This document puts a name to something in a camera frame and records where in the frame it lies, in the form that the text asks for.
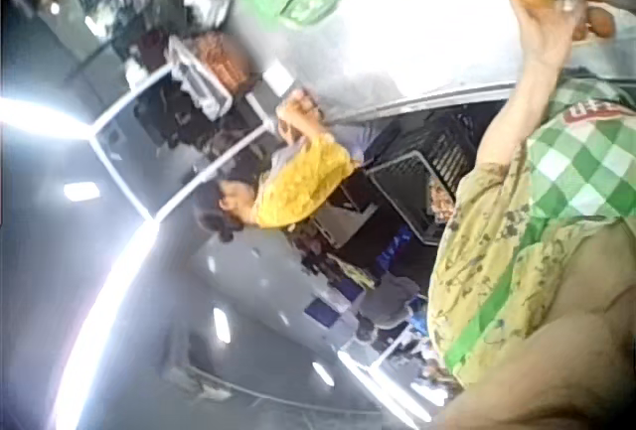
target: green plaid shirt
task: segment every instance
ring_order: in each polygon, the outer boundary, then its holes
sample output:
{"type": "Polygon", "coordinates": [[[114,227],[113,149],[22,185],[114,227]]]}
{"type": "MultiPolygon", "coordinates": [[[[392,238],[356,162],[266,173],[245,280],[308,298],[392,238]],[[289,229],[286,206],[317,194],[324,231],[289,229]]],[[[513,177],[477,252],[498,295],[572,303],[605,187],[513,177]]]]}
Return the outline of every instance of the green plaid shirt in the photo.
{"type": "Polygon", "coordinates": [[[531,215],[636,215],[636,108],[622,90],[568,79],[549,105],[552,119],[528,140],[531,215]]]}

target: black basket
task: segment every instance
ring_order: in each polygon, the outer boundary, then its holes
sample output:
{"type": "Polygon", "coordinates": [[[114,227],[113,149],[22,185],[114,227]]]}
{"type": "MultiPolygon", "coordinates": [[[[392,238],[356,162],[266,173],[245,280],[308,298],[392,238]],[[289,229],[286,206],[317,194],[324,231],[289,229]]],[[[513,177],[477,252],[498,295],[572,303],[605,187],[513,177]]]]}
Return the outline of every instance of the black basket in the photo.
{"type": "Polygon", "coordinates": [[[374,184],[424,244],[435,245],[444,225],[430,210],[429,182],[435,178],[455,200],[461,179],[475,164],[471,117],[445,114],[398,137],[367,170],[374,184]]]}

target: green checkered cloth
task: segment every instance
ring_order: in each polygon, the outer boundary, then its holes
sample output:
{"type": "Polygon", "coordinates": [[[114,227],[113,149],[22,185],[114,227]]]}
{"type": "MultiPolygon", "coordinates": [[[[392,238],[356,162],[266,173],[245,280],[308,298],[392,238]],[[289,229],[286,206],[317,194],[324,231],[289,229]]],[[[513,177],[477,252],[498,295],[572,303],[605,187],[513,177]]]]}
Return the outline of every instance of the green checkered cloth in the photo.
{"type": "Polygon", "coordinates": [[[552,120],[528,140],[532,216],[636,215],[636,115],[565,122],[573,105],[608,102],[636,109],[624,91],[596,79],[568,79],[555,92],[552,120]]]}

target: metal counter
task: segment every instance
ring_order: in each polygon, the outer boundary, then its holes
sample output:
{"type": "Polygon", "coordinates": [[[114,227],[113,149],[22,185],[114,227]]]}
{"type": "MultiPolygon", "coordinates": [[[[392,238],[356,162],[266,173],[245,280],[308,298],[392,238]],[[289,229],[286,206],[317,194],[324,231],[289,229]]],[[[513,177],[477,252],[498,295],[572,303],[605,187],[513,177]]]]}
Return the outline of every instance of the metal counter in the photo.
{"type": "MultiPolygon", "coordinates": [[[[574,47],[571,65],[636,76],[636,17],[618,12],[616,41],[574,47]]],[[[303,30],[265,25],[240,0],[228,20],[261,68],[278,59],[331,120],[420,108],[432,97],[503,98],[521,64],[508,0],[342,0],[303,30]]]]}

